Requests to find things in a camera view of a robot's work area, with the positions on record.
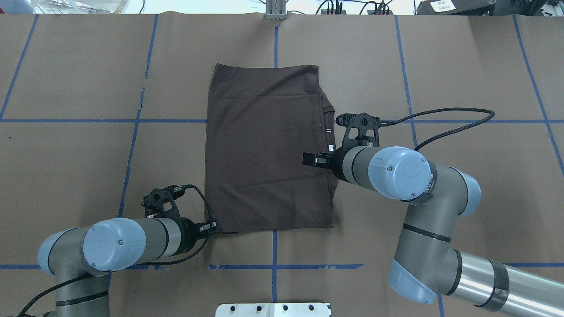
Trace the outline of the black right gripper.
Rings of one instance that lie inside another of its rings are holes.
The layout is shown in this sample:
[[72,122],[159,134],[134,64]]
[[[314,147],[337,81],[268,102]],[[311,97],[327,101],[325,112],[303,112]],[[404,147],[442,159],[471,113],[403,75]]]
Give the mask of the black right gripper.
[[345,147],[340,147],[332,153],[304,152],[302,164],[314,168],[330,169],[337,179],[346,180],[342,166],[347,152]]

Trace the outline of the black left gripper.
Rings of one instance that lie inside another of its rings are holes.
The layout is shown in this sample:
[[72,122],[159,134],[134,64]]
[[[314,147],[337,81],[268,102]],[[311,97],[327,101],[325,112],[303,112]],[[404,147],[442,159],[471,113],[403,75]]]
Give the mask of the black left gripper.
[[206,221],[205,223],[194,223],[191,219],[181,218],[181,244],[179,252],[191,251],[199,240],[203,240],[208,233],[219,229],[217,221]]

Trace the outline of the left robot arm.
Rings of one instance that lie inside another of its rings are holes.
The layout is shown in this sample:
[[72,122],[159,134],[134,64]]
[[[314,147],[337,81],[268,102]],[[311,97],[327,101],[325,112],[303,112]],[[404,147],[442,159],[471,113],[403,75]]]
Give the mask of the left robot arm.
[[56,284],[36,295],[19,316],[26,317],[36,301],[55,291],[55,309],[47,317],[108,317],[111,273],[134,265],[164,265],[163,259],[187,253],[199,239],[207,242],[217,229],[214,220],[113,218],[54,233],[41,243],[37,262]]

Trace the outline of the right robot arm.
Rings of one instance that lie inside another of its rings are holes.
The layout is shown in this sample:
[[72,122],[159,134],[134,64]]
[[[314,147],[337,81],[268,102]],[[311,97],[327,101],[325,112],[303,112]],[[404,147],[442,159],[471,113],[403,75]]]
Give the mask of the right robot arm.
[[302,162],[407,203],[389,276],[399,295],[424,304],[438,294],[452,296],[516,317],[563,315],[562,283],[452,247],[457,219],[471,215],[481,201],[472,176],[401,146],[305,152]]

